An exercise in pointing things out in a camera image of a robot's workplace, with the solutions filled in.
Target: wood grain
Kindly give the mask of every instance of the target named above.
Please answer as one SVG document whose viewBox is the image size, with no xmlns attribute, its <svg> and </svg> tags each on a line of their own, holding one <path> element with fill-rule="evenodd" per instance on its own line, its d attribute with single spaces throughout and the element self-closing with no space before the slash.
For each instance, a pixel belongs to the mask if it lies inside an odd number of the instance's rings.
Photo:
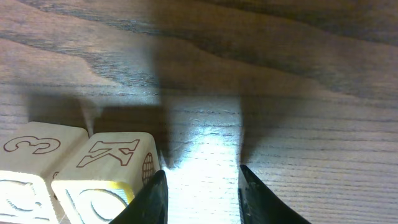
<svg viewBox="0 0 398 224">
<path fill-rule="evenodd" d="M 150 132 L 170 223 L 239 223 L 239 162 L 312 223 L 397 223 L 397 7 L 3 0 L 0 137 Z"/>
</svg>

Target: wooden table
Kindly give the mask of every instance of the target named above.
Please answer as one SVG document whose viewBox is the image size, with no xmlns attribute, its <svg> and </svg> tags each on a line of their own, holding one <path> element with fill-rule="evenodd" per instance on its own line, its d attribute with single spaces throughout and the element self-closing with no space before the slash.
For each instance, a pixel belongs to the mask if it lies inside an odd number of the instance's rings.
<svg viewBox="0 0 398 224">
<path fill-rule="evenodd" d="M 393 0 L 1 0 L 0 138 L 155 136 L 169 223 L 239 223 L 247 164 L 312 223 L 398 222 Z"/>
</svg>

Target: cube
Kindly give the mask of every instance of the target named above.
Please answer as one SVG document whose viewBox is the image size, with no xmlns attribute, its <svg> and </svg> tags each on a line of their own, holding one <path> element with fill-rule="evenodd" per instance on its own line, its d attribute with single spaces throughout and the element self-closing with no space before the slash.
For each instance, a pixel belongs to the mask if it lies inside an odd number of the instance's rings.
<svg viewBox="0 0 398 224">
<path fill-rule="evenodd" d="M 98 133 L 52 182 L 72 224 L 108 223 L 160 169 L 148 133 Z"/>
<path fill-rule="evenodd" d="M 38 122 L 0 140 L 0 222 L 59 223 L 51 182 L 87 140 L 82 128 Z"/>
</svg>

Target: letter block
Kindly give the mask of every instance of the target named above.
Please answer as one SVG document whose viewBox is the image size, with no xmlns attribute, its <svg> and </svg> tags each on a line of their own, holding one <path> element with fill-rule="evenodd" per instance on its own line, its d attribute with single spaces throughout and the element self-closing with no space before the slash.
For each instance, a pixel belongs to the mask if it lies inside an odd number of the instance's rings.
<svg viewBox="0 0 398 224">
<path fill-rule="evenodd" d="M 148 133 L 98 133 L 68 161 L 52 188 L 72 224 L 109 223 L 160 169 Z"/>
<path fill-rule="evenodd" d="M 0 222 L 59 223 L 64 212 L 53 178 L 88 140 L 87 132 L 30 122 L 0 141 Z"/>
</svg>

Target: block front face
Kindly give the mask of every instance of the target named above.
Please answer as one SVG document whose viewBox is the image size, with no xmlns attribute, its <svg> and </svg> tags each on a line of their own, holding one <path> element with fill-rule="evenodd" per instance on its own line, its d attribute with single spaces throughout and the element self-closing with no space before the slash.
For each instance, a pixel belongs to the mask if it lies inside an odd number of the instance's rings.
<svg viewBox="0 0 398 224">
<path fill-rule="evenodd" d="M 0 222 L 58 223 L 64 212 L 51 181 L 68 155 L 87 140 L 84 129 L 38 122 L 2 139 Z"/>
<path fill-rule="evenodd" d="M 108 223 L 159 170 L 155 141 L 147 133 L 99 133 L 52 182 L 72 224 Z"/>
<path fill-rule="evenodd" d="M 0 219 L 14 223 L 56 223 L 44 180 L 36 175 L 0 171 Z"/>
</svg>

